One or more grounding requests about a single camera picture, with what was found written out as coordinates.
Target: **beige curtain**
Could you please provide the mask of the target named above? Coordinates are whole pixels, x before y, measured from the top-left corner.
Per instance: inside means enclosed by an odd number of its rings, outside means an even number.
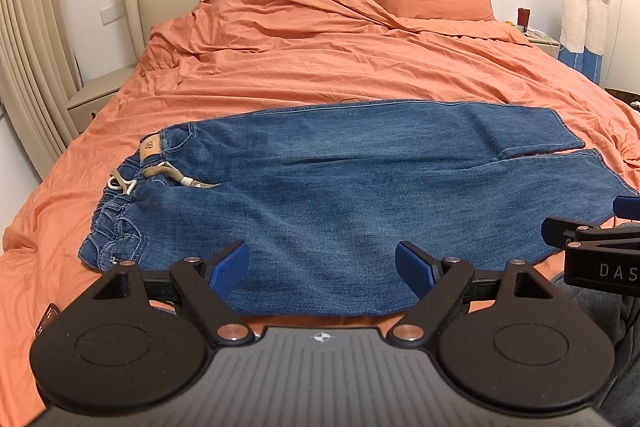
[[[0,100],[44,177],[78,136],[66,102],[77,73],[60,0],[0,0]]]

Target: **orange duvet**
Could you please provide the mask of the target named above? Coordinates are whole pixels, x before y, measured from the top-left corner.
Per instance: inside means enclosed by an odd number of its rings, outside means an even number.
[[[258,109],[389,98],[553,108],[640,188],[638,114],[503,23],[396,18],[372,0],[206,0],[156,26],[135,72],[4,233],[0,425],[24,425],[43,408],[28,360],[34,330],[50,302],[63,309],[98,277],[78,248],[110,171],[143,135]],[[556,256],[540,269],[561,266]]]

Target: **leather patch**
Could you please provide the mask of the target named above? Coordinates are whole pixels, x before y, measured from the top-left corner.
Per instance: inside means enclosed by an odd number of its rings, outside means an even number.
[[[145,140],[140,144],[140,161],[146,160],[149,156],[153,156],[154,154],[159,154],[161,152],[160,135],[152,134],[145,138]]]

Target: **blue gripper pad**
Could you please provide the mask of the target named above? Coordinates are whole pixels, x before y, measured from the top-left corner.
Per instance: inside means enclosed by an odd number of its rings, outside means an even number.
[[[622,219],[640,220],[640,196],[616,196],[613,213]]]
[[[396,247],[396,271],[418,299],[422,299],[435,286],[431,266],[402,243]]]
[[[226,299],[238,283],[244,279],[249,268],[249,248],[242,243],[213,267],[209,287],[221,299]]]

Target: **alpaca plush toy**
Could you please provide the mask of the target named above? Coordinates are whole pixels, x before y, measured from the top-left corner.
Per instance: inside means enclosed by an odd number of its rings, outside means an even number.
[[[608,19],[609,0],[589,0],[582,74],[595,84],[600,83],[602,54],[607,42]]]
[[[558,59],[574,70],[582,70],[589,0],[562,0],[562,44]]]

